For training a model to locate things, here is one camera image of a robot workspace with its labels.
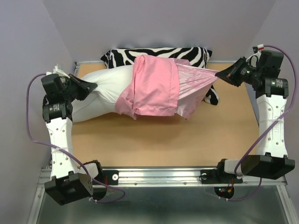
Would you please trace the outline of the pink pillowcase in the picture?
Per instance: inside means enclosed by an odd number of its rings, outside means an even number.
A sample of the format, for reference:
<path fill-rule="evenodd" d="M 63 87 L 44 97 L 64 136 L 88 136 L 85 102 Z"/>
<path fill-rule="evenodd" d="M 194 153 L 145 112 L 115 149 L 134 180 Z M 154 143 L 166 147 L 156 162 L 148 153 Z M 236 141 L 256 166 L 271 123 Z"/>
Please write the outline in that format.
<path fill-rule="evenodd" d="M 133 119 L 175 114 L 189 119 L 218 79 L 216 73 L 193 67 L 185 59 L 138 56 L 131 83 L 117 99 L 115 110 Z"/>

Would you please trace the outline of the white pillow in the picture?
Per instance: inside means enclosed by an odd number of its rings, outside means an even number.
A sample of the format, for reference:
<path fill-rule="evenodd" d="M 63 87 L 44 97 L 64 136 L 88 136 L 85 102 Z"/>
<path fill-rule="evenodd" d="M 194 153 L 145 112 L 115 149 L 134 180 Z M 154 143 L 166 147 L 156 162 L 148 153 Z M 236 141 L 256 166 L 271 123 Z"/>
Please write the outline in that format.
<path fill-rule="evenodd" d="M 121 93 L 130 85 L 133 65 L 120 66 L 91 72 L 81 78 L 97 84 L 97 87 L 83 101 L 72 102 L 74 123 L 116 112 L 115 104 Z"/>

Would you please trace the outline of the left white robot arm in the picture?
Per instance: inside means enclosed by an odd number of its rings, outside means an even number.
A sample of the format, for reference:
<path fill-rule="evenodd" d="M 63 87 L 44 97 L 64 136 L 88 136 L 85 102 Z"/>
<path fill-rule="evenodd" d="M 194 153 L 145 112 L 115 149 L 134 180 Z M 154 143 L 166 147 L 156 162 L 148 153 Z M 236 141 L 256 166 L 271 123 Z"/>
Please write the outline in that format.
<path fill-rule="evenodd" d="M 97 84 L 57 73 L 47 74 L 41 82 L 46 92 L 43 119 L 50 135 L 52 154 L 51 180 L 45 183 L 45 191 L 59 205 L 65 205 L 92 196 L 93 183 L 106 180 L 97 160 L 80 165 L 73 158 L 71 139 L 72 103 L 85 100 Z"/>

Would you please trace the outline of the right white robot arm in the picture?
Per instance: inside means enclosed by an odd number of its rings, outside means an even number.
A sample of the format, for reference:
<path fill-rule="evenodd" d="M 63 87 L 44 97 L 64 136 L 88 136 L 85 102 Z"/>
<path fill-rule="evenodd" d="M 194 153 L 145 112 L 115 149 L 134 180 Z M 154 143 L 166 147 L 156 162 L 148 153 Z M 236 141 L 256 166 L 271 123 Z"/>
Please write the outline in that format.
<path fill-rule="evenodd" d="M 239 160 L 223 159 L 222 167 L 215 170 L 215 177 L 226 182 L 232 175 L 244 175 L 276 180 L 295 168 L 285 147 L 284 117 L 289 96 L 289 84 L 279 78 L 285 54 L 281 51 L 255 47 L 254 54 L 242 57 L 216 77 L 239 87 L 242 83 L 252 86 L 259 112 L 259 137 Z"/>

